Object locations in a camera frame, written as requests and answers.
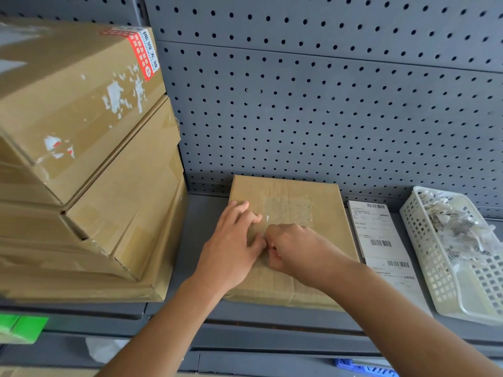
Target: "plastic basket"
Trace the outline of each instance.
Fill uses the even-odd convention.
[[[337,368],[350,370],[355,373],[374,375],[380,377],[398,377],[398,374],[393,369],[378,368],[378,367],[361,367],[353,364],[350,358],[336,358],[335,364]]]
[[[412,195],[400,209],[435,308],[441,315],[502,325],[503,259],[499,255],[487,257],[487,265],[470,264],[455,273],[419,199],[419,194],[426,190],[443,192],[452,206],[467,211],[477,221],[484,221],[484,218],[465,195],[421,186],[414,187]]]

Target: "barcode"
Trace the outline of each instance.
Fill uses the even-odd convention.
[[[368,203],[367,206],[369,208],[377,208],[377,209],[384,209],[386,205],[380,205],[378,203]]]
[[[409,264],[409,262],[401,262],[401,261],[397,261],[397,260],[388,260],[388,266],[410,268],[411,265]]]
[[[386,247],[391,247],[391,242],[390,241],[381,241],[380,239],[371,239],[370,243],[373,244],[374,246],[386,246]]]

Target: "white plastic bag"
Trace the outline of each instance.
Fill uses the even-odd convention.
[[[86,337],[89,355],[94,361],[108,363],[119,351],[126,346],[129,340],[107,339],[102,337]]]

